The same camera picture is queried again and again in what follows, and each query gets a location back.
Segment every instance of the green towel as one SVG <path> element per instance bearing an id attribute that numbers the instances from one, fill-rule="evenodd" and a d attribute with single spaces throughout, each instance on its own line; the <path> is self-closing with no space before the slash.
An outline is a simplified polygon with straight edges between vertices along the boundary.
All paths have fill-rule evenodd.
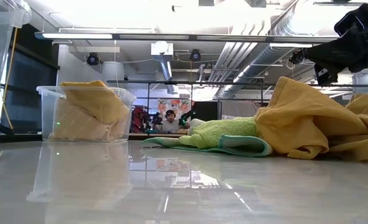
<path id="1" fill-rule="evenodd" d="M 188 136 L 180 138 L 151 138 L 143 144 L 159 144 L 173 149 L 202 152 L 224 152 L 236 156 L 267 156 L 272 148 L 257 138 L 253 118 L 237 118 L 218 121 L 191 121 Z"/>

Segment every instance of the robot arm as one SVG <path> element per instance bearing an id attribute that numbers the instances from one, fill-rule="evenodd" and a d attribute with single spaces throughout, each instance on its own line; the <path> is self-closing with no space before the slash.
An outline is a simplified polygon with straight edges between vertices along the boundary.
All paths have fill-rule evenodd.
<path id="1" fill-rule="evenodd" d="M 293 64 L 308 59 L 315 63 L 318 85 L 337 82 L 337 74 L 348 68 L 359 72 L 368 68 L 368 4 L 348 12 L 335 26 L 337 40 L 293 52 Z"/>

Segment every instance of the bin lid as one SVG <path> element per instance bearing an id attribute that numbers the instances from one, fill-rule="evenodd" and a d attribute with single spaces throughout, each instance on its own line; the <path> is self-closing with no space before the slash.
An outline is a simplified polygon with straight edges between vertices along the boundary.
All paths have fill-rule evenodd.
<path id="1" fill-rule="evenodd" d="M 0 6 L 13 13 L 11 25 L 14 27 L 21 28 L 32 19 L 32 10 L 23 0 L 0 0 Z"/>

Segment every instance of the person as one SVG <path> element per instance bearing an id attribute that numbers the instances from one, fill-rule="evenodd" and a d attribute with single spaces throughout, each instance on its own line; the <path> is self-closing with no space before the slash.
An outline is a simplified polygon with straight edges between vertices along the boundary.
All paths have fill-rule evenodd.
<path id="1" fill-rule="evenodd" d="M 176 114 L 173 110 L 166 111 L 166 120 L 161 121 L 161 125 L 155 125 L 155 127 L 161 133 L 176 133 L 180 129 L 188 129 L 189 123 L 186 123 L 184 126 L 179 124 L 179 121 L 176 120 Z"/>

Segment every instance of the poster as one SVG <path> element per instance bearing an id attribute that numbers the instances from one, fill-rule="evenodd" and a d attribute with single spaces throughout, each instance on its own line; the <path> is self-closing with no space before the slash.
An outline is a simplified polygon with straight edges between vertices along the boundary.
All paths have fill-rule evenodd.
<path id="1" fill-rule="evenodd" d="M 191 100 L 165 100 L 158 99 L 158 112 L 164 118 L 167 110 L 173 110 L 176 118 L 180 118 L 182 114 L 188 112 L 191 108 Z"/>

